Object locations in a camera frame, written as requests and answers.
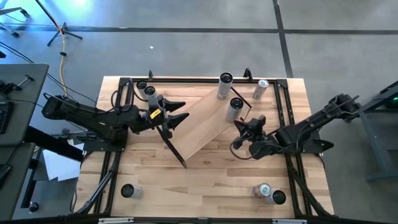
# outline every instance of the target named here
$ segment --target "soda can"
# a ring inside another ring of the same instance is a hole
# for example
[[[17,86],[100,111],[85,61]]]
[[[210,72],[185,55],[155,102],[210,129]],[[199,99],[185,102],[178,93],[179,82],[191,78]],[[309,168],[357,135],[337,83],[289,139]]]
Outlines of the soda can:
[[[145,88],[144,92],[145,92],[145,95],[147,97],[146,98],[147,100],[156,98],[156,96],[157,96],[156,89],[153,86],[147,86]]]
[[[136,199],[140,199],[144,195],[142,187],[132,184],[125,184],[122,187],[121,193],[122,196],[125,198],[136,198]]]
[[[137,82],[138,92],[144,100],[147,99],[147,95],[145,94],[145,88],[147,88],[147,82],[145,82],[144,80]]]
[[[243,107],[243,100],[235,97],[229,102],[228,111],[226,112],[226,120],[228,122],[233,122],[241,114]]]
[[[271,194],[271,186],[266,183],[259,184],[253,187],[253,195],[264,198],[266,196],[270,196]]]
[[[220,75],[220,80],[218,81],[218,93],[217,97],[220,100],[225,100],[231,91],[232,87],[232,75],[229,73],[222,73]]]
[[[282,205],[286,201],[286,195],[281,190],[273,190],[268,196],[264,197],[268,205]]]
[[[257,83],[256,89],[254,90],[253,93],[253,98],[258,100],[261,98],[261,96],[264,94],[268,87],[268,81],[267,80],[259,80]]]

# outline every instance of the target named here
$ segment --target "wooden table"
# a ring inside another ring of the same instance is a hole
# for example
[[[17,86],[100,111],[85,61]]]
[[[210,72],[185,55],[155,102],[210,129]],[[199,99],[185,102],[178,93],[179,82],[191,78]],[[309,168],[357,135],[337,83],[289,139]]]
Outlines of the wooden table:
[[[110,97],[118,88],[120,77],[104,77],[98,98],[98,108],[111,108]],[[287,79],[294,118],[299,122],[311,115],[304,80]],[[170,101],[193,102],[217,87],[209,83],[153,83],[158,94]],[[252,110],[247,121],[264,114],[268,133],[279,128],[275,94],[270,86],[261,100],[254,100],[256,85],[234,84],[234,88],[250,103]],[[140,135],[130,133],[126,150],[119,165],[112,216],[130,217],[236,217],[236,218],[293,218],[292,200],[283,155],[266,156],[261,160],[242,161],[229,152],[230,142],[238,136],[232,125],[212,142],[200,149],[187,161],[184,169],[167,148],[158,132],[144,131]],[[245,147],[239,152],[246,155]],[[104,153],[92,153],[81,167],[77,185],[78,210],[98,185]],[[330,213],[333,207],[321,160],[312,154],[302,154],[308,188]],[[266,205],[253,197],[252,187],[266,182],[287,195],[283,205]],[[144,189],[140,200],[123,198],[124,184],[136,184]],[[297,187],[300,208],[304,211],[302,193]],[[102,208],[106,204],[108,189],[103,195]]]

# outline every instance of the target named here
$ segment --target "can lid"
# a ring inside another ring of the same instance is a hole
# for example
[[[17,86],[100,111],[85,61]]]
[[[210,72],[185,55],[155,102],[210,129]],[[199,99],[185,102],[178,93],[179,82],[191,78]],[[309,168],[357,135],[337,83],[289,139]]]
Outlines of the can lid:
[[[268,81],[267,80],[260,80],[259,81],[259,86],[261,88],[267,88],[268,87]]]
[[[134,194],[134,186],[131,184],[125,184],[121,190],[123,197],[131,197]]]
[[[143,90],[146,86],[147,86],[147,82],[145,82],[144,80],[137,82],[137,88],[139,90]]]
[[[223,83],[230,83],[230,82],[232,82],[232,75],[231,74],[229,74],[229,73],[222,73],[221,75],[220,75],[220,80],[223,82]]]
[[[286,195],[283,191],[276,190],[274,194],[272,194],[272,199],[274,199],[274,202],[278,205],[282,205],[286,201]]]
[[[260,184],[259,186],[260,193],[264,196],[269,196],[271,194],[271,186],[268,184]]]
[[[243,107],[243,101],[238,97],[235,97],[231,100],[230,105],[232,108],[239,110]]]
[[[145,88],[145,94],[147,94],[148,96],[151,96],[152,94],[155,93],[155,87],[153,86],[148,86],[147,88]]]

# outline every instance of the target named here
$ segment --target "white paper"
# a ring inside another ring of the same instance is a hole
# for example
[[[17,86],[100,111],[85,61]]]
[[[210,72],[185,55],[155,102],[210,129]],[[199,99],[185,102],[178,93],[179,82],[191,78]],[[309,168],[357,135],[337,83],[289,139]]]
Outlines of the white paper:
[[[68,143],[73,145],[73,140],[68,140]],[[79,144],[75,147],[83,150],[84,144]],[[49,150],[44,150],[43,155],[50,180],[58,177],[58,181],[62,181],[79,176],[80,162],[60,156]]]

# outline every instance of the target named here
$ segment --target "yellow label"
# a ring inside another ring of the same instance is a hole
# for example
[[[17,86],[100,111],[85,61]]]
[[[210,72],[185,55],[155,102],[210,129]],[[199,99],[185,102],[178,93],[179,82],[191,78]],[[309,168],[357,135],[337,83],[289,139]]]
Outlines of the yellow label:
[[[161,113],[161,111],[159,109],[157,109],[153,113],[151,113],[149,116],[150,116],[151,119],[154,119],[160,113]]]

